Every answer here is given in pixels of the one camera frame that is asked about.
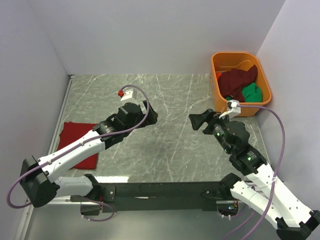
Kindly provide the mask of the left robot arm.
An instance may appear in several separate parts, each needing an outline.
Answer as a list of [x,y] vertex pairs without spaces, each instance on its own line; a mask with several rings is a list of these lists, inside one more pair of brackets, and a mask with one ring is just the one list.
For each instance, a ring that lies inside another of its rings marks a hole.
[[102,187],[91,174],[64,177],[63,174],[83,160],[122,142],[133,127],[144,128],[158,121],[158,114],[149,109],[143,113],[139,105],[125,103],[118,112],[99,122],[80,139],[64,148],[35,159],[26,158],[22,163],[20,185],[35,208],[64,196],[82,196],[88,201],[103,199]]

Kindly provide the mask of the dark maroon t shirt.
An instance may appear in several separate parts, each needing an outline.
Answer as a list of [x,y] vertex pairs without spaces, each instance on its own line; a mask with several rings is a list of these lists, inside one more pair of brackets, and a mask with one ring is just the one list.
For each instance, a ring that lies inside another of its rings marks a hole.
[[234,100],[244,103],[245,99],[242,89],[251,83],[254,83],[258,75],[258,68],[253,65],[249,70],[232,68],[225,71],[217,80],[219,91],[222,97],[233,98]]

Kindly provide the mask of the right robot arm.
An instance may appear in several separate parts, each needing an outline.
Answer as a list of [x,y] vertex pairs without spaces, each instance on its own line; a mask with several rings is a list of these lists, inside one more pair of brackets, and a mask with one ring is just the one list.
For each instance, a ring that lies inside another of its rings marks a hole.
[[195,131],[207,123],[202,132],[214,136],[229,155],[232,166],[258,188],[253,189],[233,173],[220,181],[222,198],[240,200],[260,214],[244,239],[263,220],[275,228],[281,240],[306,240],[319,226],[320,212],[304,205],[278,178],[266,158],[249,144],[250,133],[243,122],[230,120],[227,112],[215,112],[210,108],[201,114],[190,114],[189,119]]

